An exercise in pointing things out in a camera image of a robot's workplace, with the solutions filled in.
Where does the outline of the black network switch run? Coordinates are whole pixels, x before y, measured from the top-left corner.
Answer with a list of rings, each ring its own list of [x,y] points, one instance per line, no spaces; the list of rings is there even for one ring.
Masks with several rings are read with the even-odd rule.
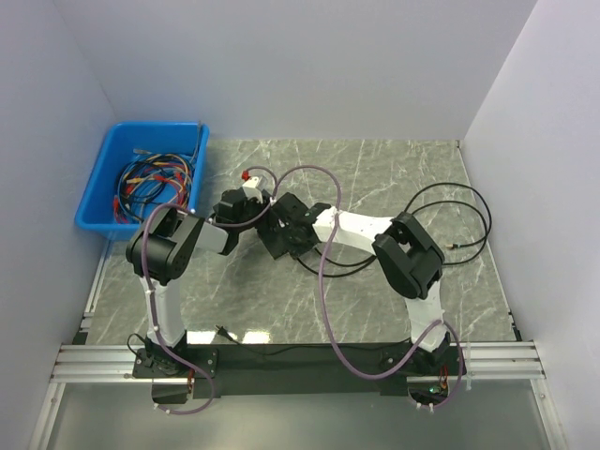
[[[257,234],[274,260],[285,255],[297,259],[312,250],[320,239],[311,227],[287,224],[281,227],[279,224],[259,225]]]

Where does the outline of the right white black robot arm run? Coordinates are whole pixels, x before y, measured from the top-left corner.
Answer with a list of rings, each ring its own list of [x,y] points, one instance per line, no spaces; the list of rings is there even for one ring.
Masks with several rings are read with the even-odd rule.
[[[294,258],[324,244],[318,269],[322,320],[334,353],[353,375],[368,381],[383,380],[403,368],[411,357],[415,368],[424,374],[432,374],[443,366],[443,349],[456,334],[444,320],[441,305],[444,256],[413,215],[401,212],[395,217],[369,217],[327,203],[308,208],[287,193],[271,202],[266,223],[284,252]],[[326,258],[334,244],[369,253],[389,286],[405,300],[412,346],[399,362],[382,373],[367,374],[353,366],[335,339],[323,281]]]

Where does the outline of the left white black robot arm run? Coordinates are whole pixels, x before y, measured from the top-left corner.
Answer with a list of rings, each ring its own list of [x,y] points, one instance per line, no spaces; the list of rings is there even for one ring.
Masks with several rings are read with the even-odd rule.
[[[259,187],[227,190],[210,217],[164,203],[127,244],[126,259],[144,290],[148,320],[145,354],[165,375],[175,377],[186,369],[194,372],[201,367],[188,355],[179,287],[194,251],[229,255],[240,233],[261,220],[270,200],[270,193]]]

